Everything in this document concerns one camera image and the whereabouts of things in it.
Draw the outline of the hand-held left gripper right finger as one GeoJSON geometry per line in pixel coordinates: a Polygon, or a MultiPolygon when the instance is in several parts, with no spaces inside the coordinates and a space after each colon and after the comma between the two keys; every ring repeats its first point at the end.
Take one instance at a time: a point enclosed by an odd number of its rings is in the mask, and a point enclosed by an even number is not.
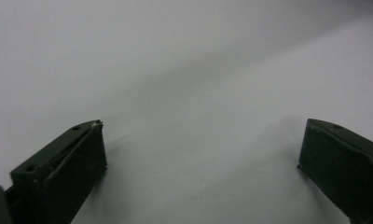
{"type": "Polygon", "coordinates": [[[352,224],[373,224],[373,142],[337,124],[308,119],[297,168],[352,224]]]}

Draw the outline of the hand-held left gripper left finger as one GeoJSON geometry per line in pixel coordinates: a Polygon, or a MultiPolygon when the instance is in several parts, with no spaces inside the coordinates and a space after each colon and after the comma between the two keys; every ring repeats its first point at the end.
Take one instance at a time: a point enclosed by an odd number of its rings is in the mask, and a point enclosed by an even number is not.
{"type": "Polygon", "coordinates": [[[103,123],[78,124],[11,171],[16,224],[71,224],[107,169],[103,123]]]}

